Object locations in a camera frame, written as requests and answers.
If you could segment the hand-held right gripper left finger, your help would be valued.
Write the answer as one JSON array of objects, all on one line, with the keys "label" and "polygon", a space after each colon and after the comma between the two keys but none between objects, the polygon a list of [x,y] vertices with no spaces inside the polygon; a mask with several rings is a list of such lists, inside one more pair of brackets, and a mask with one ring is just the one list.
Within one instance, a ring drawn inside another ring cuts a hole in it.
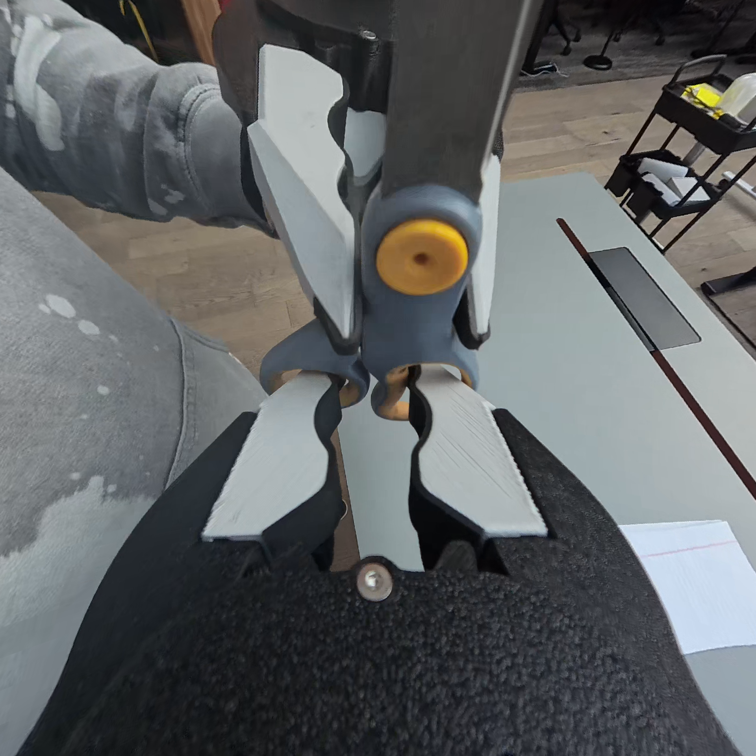
[{"label": "hand-held right gripper left finger", "polygon": [[204,542],[257,543],[276,560],[301,547],[334,560],[346,506],[332,441],[342,419],[326,373],[301,372],[262,402],[201,532]]}]

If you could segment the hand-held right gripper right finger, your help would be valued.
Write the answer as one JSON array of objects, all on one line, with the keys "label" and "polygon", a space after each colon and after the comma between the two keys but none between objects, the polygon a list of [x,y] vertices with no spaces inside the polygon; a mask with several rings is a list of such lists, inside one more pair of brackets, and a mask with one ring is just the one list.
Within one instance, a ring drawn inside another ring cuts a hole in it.
[{"label": "hand-held right gripper right finger", "polygon": [[446,366],[411,370],[408,508],[422,565],[467,543],[485,562],[496,539],[547,537],[547,524],[495,419],[495,408]]}]

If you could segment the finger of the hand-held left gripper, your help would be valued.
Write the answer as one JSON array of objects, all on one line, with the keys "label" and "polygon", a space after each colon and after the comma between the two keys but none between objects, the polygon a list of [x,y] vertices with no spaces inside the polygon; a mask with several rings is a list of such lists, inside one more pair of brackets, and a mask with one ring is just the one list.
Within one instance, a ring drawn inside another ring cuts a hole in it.
[{"label": "finger of the hand-held left gripper", "polygon": [[247,127],[253,177],[302,290],[339,354],[359,342],[356,231],[339,192],[348,87],[306,52],[265,44],[257,118]]},{"label": "finger of the hand-held left gripper", "polygon": [[502,127],[477,204],[435,184],[384,197],[362,220],[363,350],[477,350],[490,335]]}]

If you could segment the grey scissors orange pivot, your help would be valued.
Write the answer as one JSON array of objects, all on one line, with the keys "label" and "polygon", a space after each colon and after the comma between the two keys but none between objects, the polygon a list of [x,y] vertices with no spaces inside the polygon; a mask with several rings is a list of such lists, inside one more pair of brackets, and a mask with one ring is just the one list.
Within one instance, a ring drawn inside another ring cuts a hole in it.
[{"label": "grey scissors orange pivot", "polygon": [[397,2],[380,180],[360,221],[353,333],[315,298],[309,324],[267,354],[268,393],[283,374],[344,382],[343,407],[376,379],[376,414],[408,419],[404,391],[423,366],[478,385],[476,350],[490,333],[501,137],[543,2]]}]

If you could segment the person's left forearm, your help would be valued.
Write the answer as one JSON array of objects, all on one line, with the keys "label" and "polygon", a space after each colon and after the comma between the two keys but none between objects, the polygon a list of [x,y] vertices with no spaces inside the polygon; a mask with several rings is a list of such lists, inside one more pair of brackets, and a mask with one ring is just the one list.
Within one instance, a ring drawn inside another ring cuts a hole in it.
[{"label": "person's left forearm", "polygon": [[243,130],[213,67],[159,65],[64,2],[2,2],[1,33],[6,209],[37,191],[277,237],[255,184],[244,193]]}]

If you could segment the grey desk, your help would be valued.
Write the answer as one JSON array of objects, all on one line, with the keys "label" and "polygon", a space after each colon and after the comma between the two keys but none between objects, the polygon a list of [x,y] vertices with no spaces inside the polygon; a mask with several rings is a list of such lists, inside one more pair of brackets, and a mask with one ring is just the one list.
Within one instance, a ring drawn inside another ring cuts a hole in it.
[{"label": "grey desk", "polygon": [[579,251],[625,247],[700,340],[668,364],[754,475],[754,359],[588,173],[500,188],[478,392],[510,411],[621,524],[725,520],[754,565],[754,496]]}]

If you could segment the wooden pillar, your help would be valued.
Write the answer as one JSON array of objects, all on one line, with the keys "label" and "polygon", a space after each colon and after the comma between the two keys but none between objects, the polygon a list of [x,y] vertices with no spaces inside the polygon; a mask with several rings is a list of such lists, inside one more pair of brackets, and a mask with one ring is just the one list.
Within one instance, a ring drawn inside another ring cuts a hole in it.
[{"label": "wooden pillar", "polygon": [[213,27],[221,13],[219,1],[180,1],[187,28],[201,61],[215,65]]}]

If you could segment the person's grey sweatshirt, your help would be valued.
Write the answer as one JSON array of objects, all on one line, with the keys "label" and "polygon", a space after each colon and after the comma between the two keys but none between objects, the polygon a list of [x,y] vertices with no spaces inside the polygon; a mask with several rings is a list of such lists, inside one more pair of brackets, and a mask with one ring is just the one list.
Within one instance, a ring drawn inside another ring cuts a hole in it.
[{"label": "person's grey sweatshirt", "polygon": [[128,535],[265,393],[5,171],[1,194],[1,753],[16,754]]}]

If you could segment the black round-base stand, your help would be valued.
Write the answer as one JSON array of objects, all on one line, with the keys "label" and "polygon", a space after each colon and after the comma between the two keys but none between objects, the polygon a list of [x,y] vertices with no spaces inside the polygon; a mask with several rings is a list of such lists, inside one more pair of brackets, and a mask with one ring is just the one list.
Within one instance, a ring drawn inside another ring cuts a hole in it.
[{"label": "black round-base stand", "polygon": [[605,20],[608,24],[609,33],[601,48],[601,51],[589,54],[583,60],[583,65],[591,70],[605,72],[612,69],[613,60],[609,57],[609,47],[613,43],[619,43],[625,34],[630,14],[629,1],[602,2]]}]

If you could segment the stack of lined paper sheets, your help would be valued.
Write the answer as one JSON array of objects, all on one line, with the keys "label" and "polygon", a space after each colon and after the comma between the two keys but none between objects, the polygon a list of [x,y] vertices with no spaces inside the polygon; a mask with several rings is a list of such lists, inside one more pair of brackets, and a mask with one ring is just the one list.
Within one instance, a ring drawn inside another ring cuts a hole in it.
[{"label": "stack of lined paper sheets", "polygon": [[723,520],[619,526],[682,653],[755,646],[755,571]]}]

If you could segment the black utility cart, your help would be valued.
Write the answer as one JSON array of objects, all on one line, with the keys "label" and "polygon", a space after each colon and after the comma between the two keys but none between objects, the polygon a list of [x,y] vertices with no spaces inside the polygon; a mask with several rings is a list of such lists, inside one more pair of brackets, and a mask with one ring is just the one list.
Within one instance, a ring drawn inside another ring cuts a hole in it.
[{"label": "black utility cart", "polygon": [[681,98],[700,82],[724,93],[734,81],[726,61],[713,54],[675,71],[605,185],[664,256],[754,167],[752,156],[731,178],[720,176],[730,157],[754,150],[754,121],[714,119]]}]

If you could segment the yellow packet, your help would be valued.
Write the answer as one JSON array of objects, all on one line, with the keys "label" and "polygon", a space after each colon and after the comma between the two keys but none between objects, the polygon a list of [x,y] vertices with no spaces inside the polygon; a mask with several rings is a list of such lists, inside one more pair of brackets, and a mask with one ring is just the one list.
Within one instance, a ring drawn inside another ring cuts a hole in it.
[{"label": "yellow packet", "polygon": [[686,86],[681,98],[702,110],[711,118],[719,119],[723,115],[721,108],[723,92],[711,84],[700,82]]}]

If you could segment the translucent plastic bag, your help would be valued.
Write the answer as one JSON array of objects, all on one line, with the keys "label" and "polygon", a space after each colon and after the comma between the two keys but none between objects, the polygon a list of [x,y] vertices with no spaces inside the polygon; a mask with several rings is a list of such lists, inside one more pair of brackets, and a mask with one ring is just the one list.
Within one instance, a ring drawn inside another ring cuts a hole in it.
[{"label": "translucent plastic bag", "polygon": [[717,102],[716,109],[744,126],[751,124],[755,119],[755,72],[734,80]]}]

